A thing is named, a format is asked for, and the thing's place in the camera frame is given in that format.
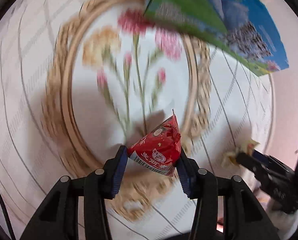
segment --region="pink flower bud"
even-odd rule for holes
[[[107,85],[107,77],[103,69],[97,72],[98,87],[104,88]]]
[[[125,53],[125,57],[124,57],[124,62],[127,66],[130,66],[131,65],[131,62],[132,62],[132,54],[130,51],[126,52]]]
[[[166,71],[164,68],[161,68],[159,71],[158,71],[158,80],[161,84],[164,84],[165,81],[166,81]]]

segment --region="red wrapper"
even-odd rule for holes
[[[136,163],[170,177],[180,152],[180,133],[175,114],[128,148],[129,158]]]

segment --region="black cable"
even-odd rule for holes
[[[9,218],[9,215],[8,215],[8,212],[7,212],[7,208],[6,208],[6,205],[5,205],[5,203],[2,199],[1,194],[0,194],[0,206],[1,206],[1,209],[2,209],[2,212],[3,212],[3,215],[5,217],[6,224],[7,224],[8,231],[9,231],[9,234],[11,236],[11,239],[16,240],[15,233],[13,232],[12,225],[11,225],[11,222],[10,222],[10,218]]]

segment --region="barcode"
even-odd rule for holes
[[[146,168],[150,169],[151,171],[154,171],[154,172],[160,173],[160,174],[162,174],[162,175],[166,175],[166,176],[168,176],[168,175],[171,174],[171,173],[174,171],[174,169],[175,169],[173,165],[170,165],[169,169],[166,170],[166,171],[158,170],[158,169],[156,169],[155,167],[153,167],[153,166],[151,166],[151,165],[145,163],[142,159],[140,159],[140,158],[138,157],[137,154],[134,154],[134,153],[130,156],[130,158],[131,158],[132,160],[134,160],[136,163],[139,163],[140,165],[145,166]]]

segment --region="metal pin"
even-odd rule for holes
[[[238,175],[234,175],[234,176],[233,176],[233,180],[234,180],[235,182],[241,182],[241,181],[242,181],[242,178],[241,178],[240,176],[238,176]]]
[[[102,174],[104,174],[104,169],[97,169],[97,170],[95,170],[95,174],[97,174],[97,175],[102,175]]]
[[[67,182],[69,180],[69,177],[68,176],[62,176],[61,178],[60,178],[60,181],[61,182]]]
[[[201,168],[201,169],[198,170],[198,173],[199,173],[200,175],[206,175],[206,174],[207,174],[207,170]]]

